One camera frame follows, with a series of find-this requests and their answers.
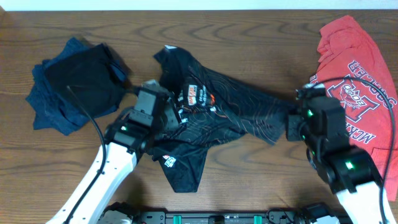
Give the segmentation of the black orange-patterned jersey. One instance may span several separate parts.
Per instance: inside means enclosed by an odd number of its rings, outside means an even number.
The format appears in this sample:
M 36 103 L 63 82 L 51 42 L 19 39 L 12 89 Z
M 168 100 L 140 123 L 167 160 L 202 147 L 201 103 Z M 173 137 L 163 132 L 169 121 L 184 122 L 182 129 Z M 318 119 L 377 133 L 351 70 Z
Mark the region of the black orange-patterned jersey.
M 176 193 L 198 190 L 208 150 L 251 134 L 275 144 L 295 106 L 204 67 L 189 51 L 166 45 L 154 55 L 160 85 L 174 94 L 181 123 L 160 133 L 149 153 Z

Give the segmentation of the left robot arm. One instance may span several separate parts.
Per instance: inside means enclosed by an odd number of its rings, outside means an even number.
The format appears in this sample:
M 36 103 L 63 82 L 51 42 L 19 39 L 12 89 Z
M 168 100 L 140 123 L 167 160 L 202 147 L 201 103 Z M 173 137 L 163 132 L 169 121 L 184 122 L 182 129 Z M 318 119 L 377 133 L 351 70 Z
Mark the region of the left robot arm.
M 134 106 L 122 110 L 105 132 L 99 151 L 70 198 L 50 223 L 98 223 L 111 197 L 133 172 L 156 135 L 181 123 L 174 94 L 156 86 L 135 87 Z

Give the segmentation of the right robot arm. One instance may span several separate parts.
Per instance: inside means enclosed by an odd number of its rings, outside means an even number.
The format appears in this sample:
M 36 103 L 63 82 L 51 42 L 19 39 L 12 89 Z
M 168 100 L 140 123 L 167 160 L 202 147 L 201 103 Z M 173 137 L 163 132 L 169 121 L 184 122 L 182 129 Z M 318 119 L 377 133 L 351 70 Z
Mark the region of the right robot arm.
M 288 141 L 303 141 L 307 158 L 352 223 L 395 223 L 384 180 L 370 154 L 349 142 L 345 109 L 321 87 L 297 90 L 287 118 Z

